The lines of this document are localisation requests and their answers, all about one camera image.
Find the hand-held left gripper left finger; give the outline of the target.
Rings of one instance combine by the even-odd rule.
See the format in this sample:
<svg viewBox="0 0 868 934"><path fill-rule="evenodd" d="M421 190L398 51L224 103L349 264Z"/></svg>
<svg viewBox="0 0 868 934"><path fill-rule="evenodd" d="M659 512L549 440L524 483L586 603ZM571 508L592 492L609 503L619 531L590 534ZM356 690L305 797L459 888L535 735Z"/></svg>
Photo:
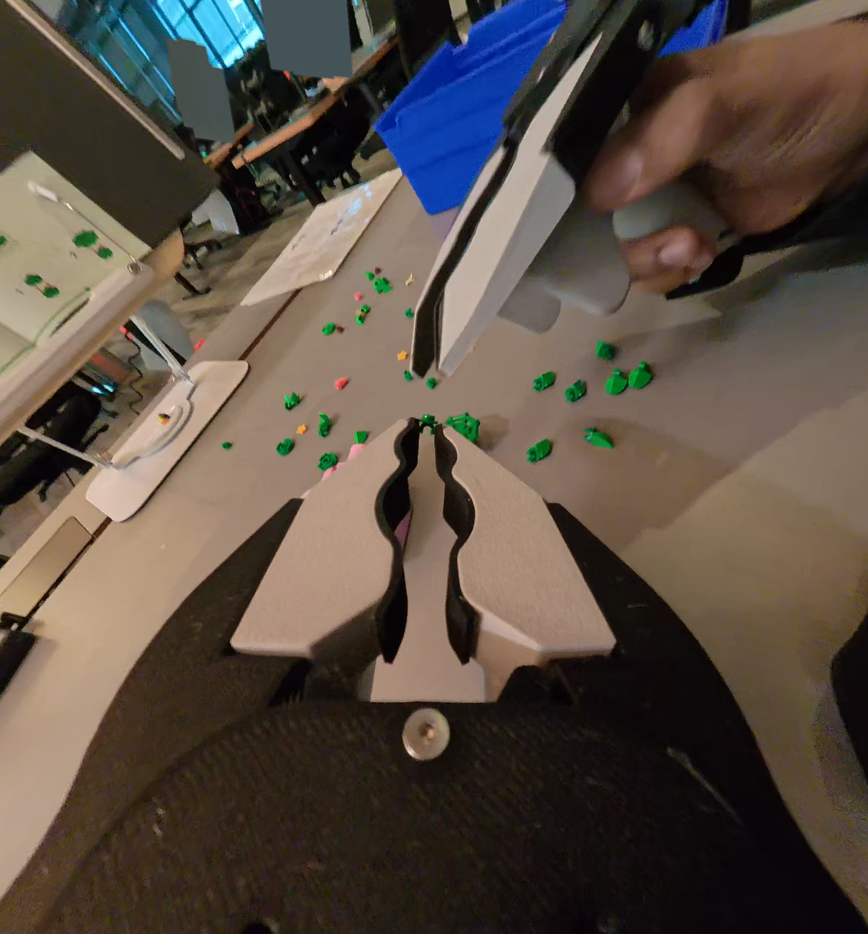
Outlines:
<svg viewBox="0 0 868 934"><path fill-rule="evenodd" d="M288 502L293 516L230 638L233 650L309 662L370 700L377 662L394 660L407 626L419 440L419 422L401 418Z"/></svg>

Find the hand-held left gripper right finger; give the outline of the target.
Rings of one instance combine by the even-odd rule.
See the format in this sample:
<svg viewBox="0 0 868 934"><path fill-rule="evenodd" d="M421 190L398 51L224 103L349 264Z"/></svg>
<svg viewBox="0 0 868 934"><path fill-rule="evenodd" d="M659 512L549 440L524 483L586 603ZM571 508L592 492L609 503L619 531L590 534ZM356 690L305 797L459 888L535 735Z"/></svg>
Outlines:
<svg viewBox="0 0 868 934"><path fill-rule="evenodd" d="M451 648L481 668L487 697L512 674L608 657L616 637L548 503L450 427L435 430L443 517L453 531L445 616Z"/></svg>

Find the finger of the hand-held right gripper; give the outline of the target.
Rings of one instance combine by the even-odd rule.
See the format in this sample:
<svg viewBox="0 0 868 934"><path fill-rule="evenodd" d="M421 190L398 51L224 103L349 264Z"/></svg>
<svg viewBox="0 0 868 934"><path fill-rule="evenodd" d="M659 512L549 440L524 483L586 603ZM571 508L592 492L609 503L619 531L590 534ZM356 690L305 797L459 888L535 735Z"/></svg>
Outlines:
<svg viewBox="0 0 868 934"><path fill-rule="evenodd" d="M477 216L459 259L438 287L438 373L455 372L506 302L566 213L577 184L548 143L562 111L599 57L598 36L580 53L536 111L489 182L476 184L478 199L463 211Z"/></svg>
<svg viewBox="0 0 868 934"><path fill-rule="evenodd" d="M496 185L508 171L507 161L506 146L497 145L452 219L422 295L416 302L410 349L410 371L414 377L427 377L438 358L440 307L446 286L485 210L482 205L487 204Z"/></svg>

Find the person's right hand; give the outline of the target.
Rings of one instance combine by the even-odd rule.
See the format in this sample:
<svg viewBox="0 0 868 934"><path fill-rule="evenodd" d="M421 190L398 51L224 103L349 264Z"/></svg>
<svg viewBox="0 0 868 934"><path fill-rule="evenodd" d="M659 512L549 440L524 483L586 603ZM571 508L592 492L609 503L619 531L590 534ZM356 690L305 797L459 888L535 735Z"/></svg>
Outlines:
<svg viewBox="0 0 868 934"><path fill-rule="evenodd" d="M613 212L679 179L741 238L868 201L868 14L652 66L582 195Z"/></svg>

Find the white paper mat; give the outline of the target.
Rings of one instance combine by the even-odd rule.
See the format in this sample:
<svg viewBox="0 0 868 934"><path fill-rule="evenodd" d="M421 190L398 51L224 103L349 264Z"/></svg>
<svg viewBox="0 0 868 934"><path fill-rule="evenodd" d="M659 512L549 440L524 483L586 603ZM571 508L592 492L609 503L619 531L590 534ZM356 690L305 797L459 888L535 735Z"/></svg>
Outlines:
<svg viewBox="0 0 868 934"><path fill-rule="evenodd" d="M316 206L241 306L260 305L332 278L402 178L395 168Z"/></svg>

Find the pink toy block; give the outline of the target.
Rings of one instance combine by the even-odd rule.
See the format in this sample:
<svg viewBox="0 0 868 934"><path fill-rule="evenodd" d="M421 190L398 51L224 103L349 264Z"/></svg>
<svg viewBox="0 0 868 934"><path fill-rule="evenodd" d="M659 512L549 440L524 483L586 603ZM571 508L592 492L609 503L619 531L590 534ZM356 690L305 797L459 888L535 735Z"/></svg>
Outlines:
<svg viewBox="0 0 868 934"><path fill-rule="evenodd" d="M334 473L338 472L346 463L352 462L365 448L365 443L354 443L351 445L347 457L343 460L337 459L330 463L330 454L323 455L319 461L322 470L321 482L328 480Z"/></svg>

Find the blue plastic bin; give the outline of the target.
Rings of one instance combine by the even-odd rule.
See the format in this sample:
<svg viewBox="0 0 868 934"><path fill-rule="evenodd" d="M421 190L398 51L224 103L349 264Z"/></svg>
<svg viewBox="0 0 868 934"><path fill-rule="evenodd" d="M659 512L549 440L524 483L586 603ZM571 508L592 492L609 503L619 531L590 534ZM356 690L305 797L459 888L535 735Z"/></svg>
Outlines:
<svg viewBox="0 0 868 934"><path fill-rule="evenodd" d="M539 73L572 2L512 2L441 46L393 101L375 130L429 216L458 208L497 145L505 145L516 94ZM747 26L749 2L712 2L664 48L688 53Z"/></svg>

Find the scattered green toy pieces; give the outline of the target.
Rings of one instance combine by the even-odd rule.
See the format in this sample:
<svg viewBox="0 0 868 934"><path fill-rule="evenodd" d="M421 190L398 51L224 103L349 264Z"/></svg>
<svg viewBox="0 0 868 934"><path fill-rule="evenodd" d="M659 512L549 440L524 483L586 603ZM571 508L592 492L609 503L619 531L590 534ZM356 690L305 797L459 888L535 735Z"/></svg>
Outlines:
<svg viewBox="0 0 868 934"><path fill-rule="evenodd" d="M366 271L366 278L368 282L372 284L372 287L377 294L385 294L392 289L391 282L381 274L381 270L379 268L376 268L373 271ZM365 324L367 315L370 312L370 306L362 301L362 293L356 293L354 298L360 302L355 320L358 325L363 325ZM614 359L616 350L617 349L615 348L614 344L597 342L595 346L595 355L602 360L611 360ZM641 390L650 385L652 379L653 372L650 365L646 361L640 361L638 366L628 373L619 368L615 368L610 377L605 382L604 391L608 395L620 395L622 392L628 389ZM532 389L535 392L548 391L555 385L555 382L556 373L553 371L547 371L533 379ZM565 398L568 403L576 403L585 397L587 391L587 383L584 380L579 379L570 386L566 387ZM444 426L443 422L439 422L438 426ZM326 438L332 429L333 419L326 413L319 413L318 436L320 438ZM587 428L584 431L583 436L584 440L594 447L602 449L614 448L612 437L597 427ZM354 432L355 443L366 443L368 438L369 434L367 431L358 430ZM276 445L276 452L279 456L286 457L294 450L295 446L296 440L294 438L283 438ZM529 463L543 461L552 453L552 450L552 441L548 438L544 438L528 448L526 451L526 461ZM331 464L338 459L337 454L330 451L324 452L321 457L326 454L330 454Z"/></svg>

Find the wooden-top desk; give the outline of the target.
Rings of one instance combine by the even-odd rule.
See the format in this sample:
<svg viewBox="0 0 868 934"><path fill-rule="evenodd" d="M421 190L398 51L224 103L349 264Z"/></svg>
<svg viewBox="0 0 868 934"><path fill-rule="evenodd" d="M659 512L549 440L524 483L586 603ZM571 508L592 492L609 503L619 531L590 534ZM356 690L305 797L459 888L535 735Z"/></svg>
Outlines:
<svg viewBox="0 0 868 934"><path fill-rule="evenodd" d="M266 44L260 41L228 74L247 108L248 123L239 141L228 145L218 161L208 157L208 163L237 170L269 166L313 206L323 204L323 188L336 181L345 188L358 184L354 159L382 113L370 78L399 45L391 23L355 51L352 76L319 79L321 87L309 97L297 77L270 68Z"/></svg>

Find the black office chair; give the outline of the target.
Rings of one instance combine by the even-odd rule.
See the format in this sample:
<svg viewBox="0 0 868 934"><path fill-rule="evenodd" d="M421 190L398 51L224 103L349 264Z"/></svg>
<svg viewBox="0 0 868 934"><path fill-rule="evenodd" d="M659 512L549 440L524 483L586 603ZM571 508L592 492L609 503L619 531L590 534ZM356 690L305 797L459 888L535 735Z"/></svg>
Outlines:
<svg viewBox="0 0 868 934"><path fill-rule="evenodd" d="M102 414L100 399L69 383L29 418L28 427L67 448L84 451L99 435L95 424ZM55 481L74 465L76 457L19 431L0 445L0 509L18 503L35 491L40 502Z"/></svg>

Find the computer monitor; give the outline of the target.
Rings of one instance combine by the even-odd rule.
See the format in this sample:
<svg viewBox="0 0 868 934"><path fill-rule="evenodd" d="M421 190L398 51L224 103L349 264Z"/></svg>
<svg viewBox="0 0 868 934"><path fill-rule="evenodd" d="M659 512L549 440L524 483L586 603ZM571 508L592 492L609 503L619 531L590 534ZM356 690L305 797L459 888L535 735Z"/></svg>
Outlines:
<svg viewBox="0 0 868 934"><path fill-rule="evenodd" d="M214 188L27 2L0 2L0 443L175 273Z"/></svg>

